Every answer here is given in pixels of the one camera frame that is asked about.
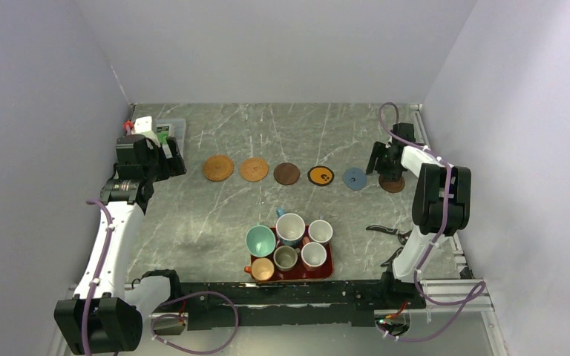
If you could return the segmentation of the brown wooden coaster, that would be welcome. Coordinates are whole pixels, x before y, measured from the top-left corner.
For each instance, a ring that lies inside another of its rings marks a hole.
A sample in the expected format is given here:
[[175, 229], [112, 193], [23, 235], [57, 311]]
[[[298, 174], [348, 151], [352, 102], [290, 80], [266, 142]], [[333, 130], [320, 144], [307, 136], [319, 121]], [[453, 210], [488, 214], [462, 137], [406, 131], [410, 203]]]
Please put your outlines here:
[[385, 179], [383, 176], [379, 176], [379, 185], [384, 191], [396, 194], [404, 190], [405, 180], [401, 177], [396, 181], [390, 181]]

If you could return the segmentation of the blue felt coaster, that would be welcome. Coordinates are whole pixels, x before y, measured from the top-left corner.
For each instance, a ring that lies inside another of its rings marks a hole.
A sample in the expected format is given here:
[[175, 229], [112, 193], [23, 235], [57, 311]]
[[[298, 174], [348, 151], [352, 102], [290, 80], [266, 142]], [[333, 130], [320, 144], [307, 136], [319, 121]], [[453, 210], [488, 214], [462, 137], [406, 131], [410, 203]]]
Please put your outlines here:
[[343, 183], [353, 191], [360, 191], [367, 185], [367, 175], [360, 168], [348, 168], [342, 175]]

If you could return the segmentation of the woven rattan coaster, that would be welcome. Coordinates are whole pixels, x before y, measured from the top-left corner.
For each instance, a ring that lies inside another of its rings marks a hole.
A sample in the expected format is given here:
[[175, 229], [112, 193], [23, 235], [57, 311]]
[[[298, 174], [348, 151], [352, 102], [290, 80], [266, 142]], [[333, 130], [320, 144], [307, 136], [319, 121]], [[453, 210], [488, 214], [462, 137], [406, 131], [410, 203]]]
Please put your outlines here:
[[261, 181], [268, 173], [269, 165], [260, 157], [248, 158], [240, 166], [240, 175], [248, 182]]
[[212, 182], [224, 181], [234, 171], [233, 161], [226, 155], [214, 155], [205, 160], [202, 172], [207, 180]]

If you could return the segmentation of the black orange smiley coaster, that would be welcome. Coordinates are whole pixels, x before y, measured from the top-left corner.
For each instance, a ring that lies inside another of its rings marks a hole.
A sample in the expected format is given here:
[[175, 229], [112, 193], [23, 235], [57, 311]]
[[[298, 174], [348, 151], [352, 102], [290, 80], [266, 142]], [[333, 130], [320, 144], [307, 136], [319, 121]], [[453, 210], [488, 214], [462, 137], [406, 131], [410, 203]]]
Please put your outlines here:
[[335, 179], [334, 172], [327, 166], [317, 165], [307, 172], [307, 179], [317, 186], [327, 186]]

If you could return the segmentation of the dark wooden coaster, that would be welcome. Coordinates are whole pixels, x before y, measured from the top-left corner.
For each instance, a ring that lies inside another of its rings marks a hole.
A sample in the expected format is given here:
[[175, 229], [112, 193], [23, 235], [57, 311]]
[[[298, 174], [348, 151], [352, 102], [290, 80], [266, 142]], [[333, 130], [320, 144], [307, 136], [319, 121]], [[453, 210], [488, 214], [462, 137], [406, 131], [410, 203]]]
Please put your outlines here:
[[273, 177], [276, 182], [282, 185], [293, 185], [300, 178], [301, 172], [297, 165], [291, 162], [283, 162], [276, 166]]

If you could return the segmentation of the blue white cup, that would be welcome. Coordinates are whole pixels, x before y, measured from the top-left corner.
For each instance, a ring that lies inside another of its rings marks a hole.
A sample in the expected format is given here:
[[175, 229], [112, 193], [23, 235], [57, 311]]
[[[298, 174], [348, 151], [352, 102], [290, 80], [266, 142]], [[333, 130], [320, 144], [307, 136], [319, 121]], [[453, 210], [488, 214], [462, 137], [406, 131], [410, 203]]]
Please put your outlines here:
[[282, 245], [296, 248], [301, 243], [306, 231], [304, 219], [295, 213], [286, 213], [282, 208], [277, 210], [275, 233]]

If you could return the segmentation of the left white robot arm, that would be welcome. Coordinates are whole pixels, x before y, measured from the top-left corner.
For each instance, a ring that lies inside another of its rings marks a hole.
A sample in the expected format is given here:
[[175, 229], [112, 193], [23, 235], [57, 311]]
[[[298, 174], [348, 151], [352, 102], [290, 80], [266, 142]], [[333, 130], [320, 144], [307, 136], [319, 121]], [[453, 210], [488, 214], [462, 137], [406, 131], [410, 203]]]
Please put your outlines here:
[[184, 298], [172, 269], [148, 271], [135, 287], [125, 287], [130, 250], [153, 184], [169, 171], [160, 144], [142, 133], [120, 137], [116, 154], [113, 176], [99, 198], [87, 201], [100, 209], [100, 223], [85, 273], [73, 296], [58, 301], [53, 312], [75, 355], [134, 351], [154, 310], [172, 312]]

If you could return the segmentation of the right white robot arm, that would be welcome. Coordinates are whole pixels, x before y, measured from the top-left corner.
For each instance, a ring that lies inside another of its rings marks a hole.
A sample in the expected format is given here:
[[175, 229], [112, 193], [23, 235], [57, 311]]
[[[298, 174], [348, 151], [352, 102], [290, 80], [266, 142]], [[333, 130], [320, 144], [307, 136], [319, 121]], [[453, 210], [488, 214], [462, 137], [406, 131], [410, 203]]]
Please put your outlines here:
[[374, 143], [366, 173], [378, 173], [379, 185], [392, 193], [403, 189], [404, 172], [417, 178], [411, 211], [413, 228], [391, 263], [395, 280], [379, 288], [382, 303], [396, 308], [408, 296], [404, 283], [419, 282], [444, 238], [467, 226], [472, 174], [469, 168], [448, 164], [429, 148], [417, 145], [412, 124], [393, 125], [390, 136], [387, 143]]

